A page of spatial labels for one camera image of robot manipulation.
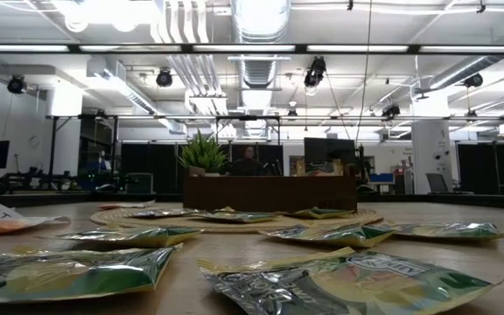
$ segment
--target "woven placemat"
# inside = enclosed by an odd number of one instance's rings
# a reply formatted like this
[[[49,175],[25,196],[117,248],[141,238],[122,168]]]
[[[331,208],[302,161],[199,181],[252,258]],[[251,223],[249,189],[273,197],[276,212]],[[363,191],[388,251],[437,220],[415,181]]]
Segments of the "woven placemat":
[[[368,224],[379,221],[382,217],[373,210],[359,209],[357,213],[345,214],[339,218],[323,220],[305,220],[281,216],[272,221],[258,223],[225,223],[202,219],[195,216],[171,217],[162,219],[137,219],[131,218],[130,214],[141,212],[142,209],[116,209],[101,211],[91,216],[91,221],[102,225],[118,225],[125,228],[137,227],[177,227],[177,228],[201,228],[208,233],[255,233],[259,230],[269,231],[282,228],[291,228],[298,224],[312,226]]]

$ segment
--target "white column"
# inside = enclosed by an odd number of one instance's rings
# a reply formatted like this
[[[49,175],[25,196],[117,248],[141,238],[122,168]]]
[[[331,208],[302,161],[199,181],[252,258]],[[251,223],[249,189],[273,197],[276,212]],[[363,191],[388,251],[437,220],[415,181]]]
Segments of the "white column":
[[[448,95],[443,91],[428,94],[429,98],[413,103],[414,116],[448,116]],[[442,174],[452,191],[451,146],[448,121],[413,122],[414,187],[416,194],[431,192],[427,174]]]
[[[48,91],[46,101],[48,112],[51,116],[77,116],[81,113],[83,104],[83,92],[77,87],[57,87]],[[66,119],[58,120],[58,127]],[[50,168],[50,149],[52,141],[52,121],[49,122],[50,134],[45,141],[46,163],[45,171]],[[71,119],[56,133],[56,144],[54,150],[53,173],[62,174],[70,171],[72,175],[77,175],[79,163],[79,138],[81,135],[81,120]]]

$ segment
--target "wooden planter box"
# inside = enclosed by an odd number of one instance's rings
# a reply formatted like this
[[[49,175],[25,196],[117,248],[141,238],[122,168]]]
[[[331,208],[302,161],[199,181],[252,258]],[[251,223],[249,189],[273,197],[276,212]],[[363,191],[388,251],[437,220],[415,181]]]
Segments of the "wooden planter box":
[[[311,207],[357,209],[352,177],[188,177],[184,207],[294,212]]]

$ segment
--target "green plant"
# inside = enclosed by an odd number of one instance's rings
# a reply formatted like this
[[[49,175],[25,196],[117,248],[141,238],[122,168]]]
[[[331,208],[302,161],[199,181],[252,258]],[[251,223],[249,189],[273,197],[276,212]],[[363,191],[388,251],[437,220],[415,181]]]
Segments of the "green plant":
[[[184,167],[194,166],[214,173],[227,162],[227,156],[211,135],[203,136],[198,130],[196,137],[182,148],[179,160]]]

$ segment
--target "green chip bag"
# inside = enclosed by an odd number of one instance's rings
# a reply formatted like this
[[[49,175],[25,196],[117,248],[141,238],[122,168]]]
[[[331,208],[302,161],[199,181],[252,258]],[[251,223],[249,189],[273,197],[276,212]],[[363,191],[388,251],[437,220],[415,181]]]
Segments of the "green chip bag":
[[[344,214],[353,214],[355,210],[336,210],[336,209],[312,209],[300,210],[294,213],[286,213],[285,215],[303,218],[303,219],[330,219],[339,217]]]
[[[488,241],[504,237],[492,223],[418,223],[381,225],[381,227],[393,228],[396,235],[419,238]]]
[[[250,315],[429,315],[494,287],[452,269],[350,248],[241,267],[198,264],[216,291]]]
[[[273,213],[239,213],[239,212],[216,212],[216,213],[198,213],[196,216],[208,220],[229,221],[238,223],[257,223],[272,221],[277,219],[278,215]]]
[[[316,242],[337,245],[341,247],[353,246],[372,248],[394,233],[393,229],[385,227],[369,227],[360,225],[331,226],[331,227],[293,227],[279,231],[261,234],[278,237],[290,241]]]
[[[175,209],[151,209],[131,213],[129,216],[138,219],[161,219],[184,216],[189,214],[199,214],[201,210],[190,208],[175,208]]]
[[[109,242],[136,248],[162,248],[176,245],[202,233],[186,227],[100,227],[95,230],[62,234],[49,238],[84,242]]]
[[[174,248],[0,255],[0,303],[98,298],[155,289]]]

